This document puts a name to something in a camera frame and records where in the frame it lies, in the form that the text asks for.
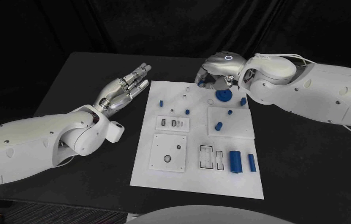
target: table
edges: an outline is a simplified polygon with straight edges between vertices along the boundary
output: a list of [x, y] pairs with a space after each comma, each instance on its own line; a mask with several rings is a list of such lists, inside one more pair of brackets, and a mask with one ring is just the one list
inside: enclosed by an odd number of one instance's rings
[[[146, 78], [192, 82], [204, 59], [70, 54], [36, 116], [67, 113], [95, 101], [99, 90], [145, 62]], [[264, 200], [129, 186], [148, 89], [110, 117], [125, 126], [118, 143], [108, 141], [63, 167], [0, 185], [0, 198], [148, 213], [179, 205], [228, 206], [295, 223], [349, 221], [349, 131], [248, 101]]]

